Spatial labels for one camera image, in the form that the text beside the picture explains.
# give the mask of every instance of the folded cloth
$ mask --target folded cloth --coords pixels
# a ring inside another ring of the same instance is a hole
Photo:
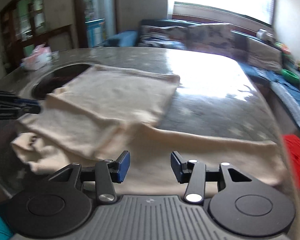
[[[272,141],[246,141],[231,138],[199,136],[175,131],[159,130],[145,123],[129,127],[134,136],[116,154],[104,155],[104,159],[116,159],[123,150],[131,154],[130,168],[122,184],[115,184],[120,194],[179,194],[186,185],[178,184],[170,167],[170,153],[178,151],[186,160],[197,159],[208,167],[218,167],[229,162],[261,181],[279,184],[286,175],[280,150]],[[38,138],[32,143],[33,133],[21,134],[12,146],[19,158],[30,164],[36,173],[52,173],[62,167],[79,162],[93,166],[96,161],[59,149],[56,145]],[[208,184],[207,195],[217,188]]]
[[[179,80],[177,75],[95,65],[48,94],[39,115],[19,121],[43,140],[97,161],[125,145],[130,123],[156,124]]]

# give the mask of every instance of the red object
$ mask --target red object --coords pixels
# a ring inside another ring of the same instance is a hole
[[[288,134],[283,136],[284,143],[288,152],[290,153],[290,158],[292,160],[292,166],[295,171],[295,177],[299,189],[300,189],[300,138],[294,134]]]

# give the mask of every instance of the circular base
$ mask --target circular base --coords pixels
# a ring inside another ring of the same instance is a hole
[[[90,213],[89,198],[70,184],[40,182],[11,199],[7,220],[21,235],[55,238],[81,226]]]
[[[262,182],[233,182],[213,196],[208,210],[225,230],[260,238],[285,232],[295,216],[293,203]]]

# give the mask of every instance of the sink basin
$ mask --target sink basin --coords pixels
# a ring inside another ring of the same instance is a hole
[[[32,89],[32,97],[37,100],[44,100],[47,94],[62,87],[91,66],[91,64],[72,64],[47,74]]]

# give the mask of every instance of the gray ribbed platform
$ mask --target gray ribbed platform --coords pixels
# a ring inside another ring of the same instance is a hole
[[[15,235],[12,240],[29,238]],[[58,240],[235,240],[216,226],[202,207],[178,196],[125,195],[114,205],[99,207],[77,231]],[[289,240],[286,236],[264,238]]]

